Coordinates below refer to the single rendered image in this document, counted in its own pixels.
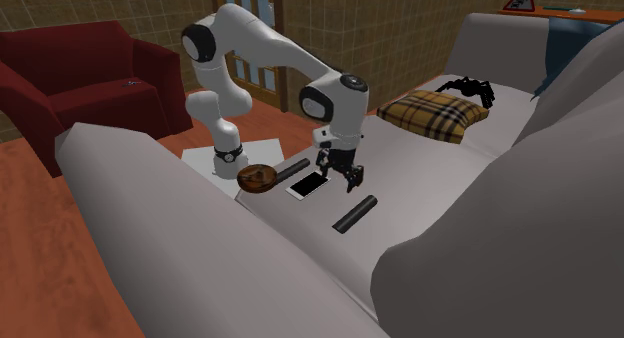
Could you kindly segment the wooden door with glass panes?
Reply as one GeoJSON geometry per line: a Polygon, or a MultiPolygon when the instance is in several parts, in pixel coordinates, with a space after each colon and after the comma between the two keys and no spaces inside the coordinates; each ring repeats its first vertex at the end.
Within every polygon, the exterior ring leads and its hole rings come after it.
{"type": "MultiPolygon", "coordinates": [[[[226,3],[245,8],[279,33],[284,31],[283,0],[212,0],[214,10],[226,3]]],[[[282,112],[288,111],[284,69],[255,66],[235,52],[226,55],[226,62],[233,81],[246,89],[253,98],[282,112]]]]}

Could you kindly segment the orange sideboard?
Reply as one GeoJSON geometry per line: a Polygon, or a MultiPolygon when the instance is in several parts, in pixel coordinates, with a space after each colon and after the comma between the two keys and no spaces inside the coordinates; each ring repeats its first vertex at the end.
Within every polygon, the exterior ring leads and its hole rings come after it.
{"type": "Polygon", "coordinates": [[[534,0],[535,11],[498,11],[498,14],[563,17],[576,20],[612,24],[624,18],[624,0],[534,0]]]}

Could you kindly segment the dark blue blanket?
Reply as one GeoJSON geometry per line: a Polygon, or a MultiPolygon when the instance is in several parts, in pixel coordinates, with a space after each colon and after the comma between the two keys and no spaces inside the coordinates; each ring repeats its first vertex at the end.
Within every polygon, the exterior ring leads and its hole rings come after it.
{"type": "Polygon", "coordinates": [[[546,78],[535,89],[532,99],[540,96],[593,38],[620,23],[624,23],[624,18],[607,25],[551,17],[545,53],[546,78]]]}

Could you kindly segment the pale grey robot stand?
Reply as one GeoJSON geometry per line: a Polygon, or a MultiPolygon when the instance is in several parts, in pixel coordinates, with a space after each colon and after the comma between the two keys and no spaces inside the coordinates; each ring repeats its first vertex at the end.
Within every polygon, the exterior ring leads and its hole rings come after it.
{"type": "MultiPolygon", "coordinates": [[[[284,155],[278,138],[257,140],[242,143],[250,164],[275,166],[284,161],[284,155]]],[[[214,172],[214,147],[185,149],[181,160],[209,180],[232,199],[238,194],[240,187],[235,179],[226,180],[214,172]]]]}

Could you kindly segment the black cylinder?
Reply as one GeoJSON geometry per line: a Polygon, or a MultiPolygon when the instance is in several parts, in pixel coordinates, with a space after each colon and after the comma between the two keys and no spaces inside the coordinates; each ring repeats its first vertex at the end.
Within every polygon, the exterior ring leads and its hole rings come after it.
{"type": "Polygon", "coordinates": [[[365,216],[371,209],[373,209],[377,205],[377,203],[378,199],[375,196],[366,196],[361,202],[359,202],[344,216],[342,216],[336,223],[334,223],[332,225],[332,228],[340,234],[345,234],[363,216],[365,216]]]}

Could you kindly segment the white phone with black screen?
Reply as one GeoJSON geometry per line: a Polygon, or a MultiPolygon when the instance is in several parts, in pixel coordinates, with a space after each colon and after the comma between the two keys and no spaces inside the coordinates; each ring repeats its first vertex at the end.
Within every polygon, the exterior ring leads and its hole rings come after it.
{"type": "Polygon", "coordinates": [[[323,176],[321,172],[313,171],[287,187],[285,191],[297,200],[303,200],[330,180],[330,177],[323,176]]]}

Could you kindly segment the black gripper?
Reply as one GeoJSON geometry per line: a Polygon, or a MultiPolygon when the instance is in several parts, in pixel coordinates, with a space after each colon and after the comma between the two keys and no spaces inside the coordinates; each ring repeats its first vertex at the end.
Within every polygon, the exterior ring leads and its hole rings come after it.
{"type": "Polygon", "coordinates": [[[330,168],[339,173],[347,180],[347,192],[350,193],[355,187],[363,182],[364,167],[362,165],[353,165],[355,158],[355,150],[341,150],[332,148],[322,148],[317,155],[316,165],[323,177],[328,175],[330,168]]]}

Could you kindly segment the yellow plaid cushion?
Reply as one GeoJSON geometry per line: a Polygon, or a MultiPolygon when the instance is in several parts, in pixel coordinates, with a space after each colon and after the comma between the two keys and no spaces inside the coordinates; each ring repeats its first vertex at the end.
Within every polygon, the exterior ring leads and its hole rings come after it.
{"type": "Polygon", "coordinates": [[[412,90],[403,98],[379,107],[376,115],[417,135],[460,144],[466,129],[485,120],[489,111],[447,93],[412,90]]]}

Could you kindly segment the grey sofa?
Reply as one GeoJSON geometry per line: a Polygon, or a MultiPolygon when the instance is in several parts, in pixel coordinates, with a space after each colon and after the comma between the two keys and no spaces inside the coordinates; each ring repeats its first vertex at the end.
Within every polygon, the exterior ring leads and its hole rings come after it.
{"type": "Polygon", "coordinates": [[[350,193],[333,174],[232,199],[148,135],[85,123],[56,159],[146,338],[624,338],[624,23],[532,100],[547,38],[468,15],[445,75],[491,81],[489,116],[460,144],[368,117],[350,193]]]}

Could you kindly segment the black spider toy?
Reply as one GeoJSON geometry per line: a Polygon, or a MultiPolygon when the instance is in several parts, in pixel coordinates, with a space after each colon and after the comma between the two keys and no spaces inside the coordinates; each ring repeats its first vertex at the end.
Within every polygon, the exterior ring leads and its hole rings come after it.
{"type": "Polygon", "coordinates": [[[486,109],[490,109],[495,100],[494,92],[489,81],[480,82],[476,79],[464,77],[462,79],[446,82],[437,89],[437,92],[449,89],[459,90],[462,95],[467,97],[478,95],[481,98],[482,106],[486,109]]]}

